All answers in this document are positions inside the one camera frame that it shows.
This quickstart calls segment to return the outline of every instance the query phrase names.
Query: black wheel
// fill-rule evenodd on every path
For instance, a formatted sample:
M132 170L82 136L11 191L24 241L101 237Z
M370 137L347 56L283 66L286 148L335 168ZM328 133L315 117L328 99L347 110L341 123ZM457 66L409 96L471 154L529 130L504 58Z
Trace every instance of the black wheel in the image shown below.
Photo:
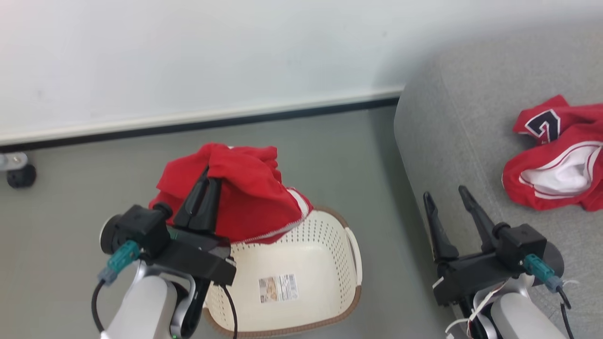
M28 188L36 181L36 167L28 164L21 169L15 169L6 173L8 184L12 188Z

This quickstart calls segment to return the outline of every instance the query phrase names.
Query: white plastic basket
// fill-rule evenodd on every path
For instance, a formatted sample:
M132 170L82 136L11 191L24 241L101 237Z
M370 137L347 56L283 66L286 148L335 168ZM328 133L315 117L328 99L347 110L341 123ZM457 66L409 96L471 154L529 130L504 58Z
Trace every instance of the white plastic basket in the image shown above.
M360 300L358 243L346 221L330 209L316 208L274 244L234 244L232 256L237 272L228 289L239 338L288 335L331 325L352 313ZM268 293L266 285L276 292ZM203 312L218 332L233 335L230 304L220 287L210 287Z

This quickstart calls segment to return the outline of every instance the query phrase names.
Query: gray fabric upholstery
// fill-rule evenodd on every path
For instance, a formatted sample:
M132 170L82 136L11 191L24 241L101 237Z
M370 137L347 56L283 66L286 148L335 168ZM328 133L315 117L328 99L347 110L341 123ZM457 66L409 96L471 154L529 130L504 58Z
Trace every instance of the gray fabric upholstery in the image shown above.
M534 145L511 128L522 109L563 94L570 104L603 102L603 24L532 29L456 46L409 81L397 108L396 139L417 203L430 191L462 254L480 240L464 210L466 185L495 223L528 223L561 250L576 338L603 333L603 211L578 206L538 212L514 204L500 182L506 162ZM564 326L559 297L543 287L535 303Z

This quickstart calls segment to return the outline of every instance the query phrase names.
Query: red cloth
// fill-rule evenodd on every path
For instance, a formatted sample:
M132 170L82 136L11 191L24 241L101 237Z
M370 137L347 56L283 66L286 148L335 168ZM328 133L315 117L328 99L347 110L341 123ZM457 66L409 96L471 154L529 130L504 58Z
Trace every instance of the red cloth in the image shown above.
M207 176L222 179L216 234L231 242L275 242L313 208L306 197L282 185L276 157L276 147L207 144L167 164L150 206L164 201L175 214L209 164Z
M603 208L603 104L572 107L558 95L522 111L513 131L538 143L505 165L502 183L513 201L537 210Z

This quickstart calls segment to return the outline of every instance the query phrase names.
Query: teal connector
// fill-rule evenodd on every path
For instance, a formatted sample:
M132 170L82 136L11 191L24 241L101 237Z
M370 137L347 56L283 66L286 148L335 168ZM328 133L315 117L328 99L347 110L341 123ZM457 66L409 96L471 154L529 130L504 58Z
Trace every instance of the teal connector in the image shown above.
M563 287L561 278L556 276L555 271L536 255L527 255L523 260L523 267L529 274L542 281L550 292L556 293L559 288Z
M98 280L104 280L105 285L111 284L117 279L117 275L124 268L140 257L140 247L136 242L128 240L107 261L107 266L98 274Z

